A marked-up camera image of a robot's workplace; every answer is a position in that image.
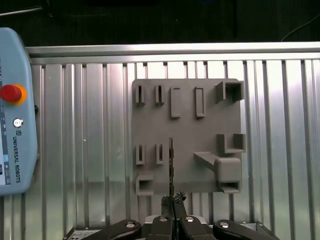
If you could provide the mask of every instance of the rectangular slot holder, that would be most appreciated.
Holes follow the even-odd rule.
[[[165,104],[165,87],[164,85],[155,86],[155,104],[157,106],[162,106]]]
[[[138,85],[135,88],[135,104],[142,107],[146,104],[146,86]]]
[[[206,100],[205,90],[203,87],[196,87],[194,89],[195,95],[195,114],[197,118],[204,118],[206,116]]]
[[[162,144],[155,145],[155,154],[156,154],[156,164],[164,164],[164,147]]]
[[[181,90],[180,87],[172,87],[170,89],[171,99],[171,118],[177,119],[181,117]]]
[[[145,145],[138,144],[135,146],[135,163],[137,165],[146,164],[146,148]]]

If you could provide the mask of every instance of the black cable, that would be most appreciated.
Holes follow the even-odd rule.
[[[291,32],[289,32],[287,35],[285,35],[282,39],[281,42],[283,42],[287,37],[289,37],[290,35],[294,34],[296,31],[304,28],[305,26],[309,25],[310,23],[312,23],[314,20],[316,20],[318,17],[320,16],[320,13],[318,13],[314,18],[312,18],[310,21],[298,26],[297,28],[293,29]]]

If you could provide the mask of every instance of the screw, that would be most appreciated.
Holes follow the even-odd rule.
[[[23,124],[24,121],[20,118],[16,118],[15,120],[13,120],[13,126],[15,126],[16,128],[22,127]]]
[[[129,228],[129,229],[132,229],[132,228],[135,227],[135,224],[134,224],[132,221],[130,221],[130,222],[128,222],[128,223],[126,224],[126,227]]]
[[[194,218],[192,216],[187,216],[185,220],[188,221],[189,223],[192,223],[194,221]]]
[[[220,222],[219,224],[221,227],[223,227],[224,229],[227,229],[229,227],[229,224],[226,222]]]
[[[165,216],[160,217],[160,222],[167,222],[168,219]]]

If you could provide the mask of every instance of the metal rod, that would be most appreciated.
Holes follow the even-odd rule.
[[[16,14],[26,14],[26,13],[40,11],[42,9],[43,8],[41,6],[36,6],[33,8],[28,8],[28,9],[19,10],[19,11],[4,12],[4,13],[0,13],[0,17],[16,15]]]

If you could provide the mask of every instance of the bolt head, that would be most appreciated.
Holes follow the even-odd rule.
[[[160,217],[160,222],[167,222],[168,219],[165,216]]]
[[[130,221],[130,222],[128,222],[128,223],[126,224],[126,227],[129,228],[129,229],[132,229],[132,228],[135,227],[135,224],[134,224],[132,221]]]
[[[185,220],[189,223],[192,223],[195,219],[192,216],[187,216]]]
[[[220,222],[219,224],[221,227],[223,227],[224,229],[227,229],[229,227],[229,224],[226,222]]]

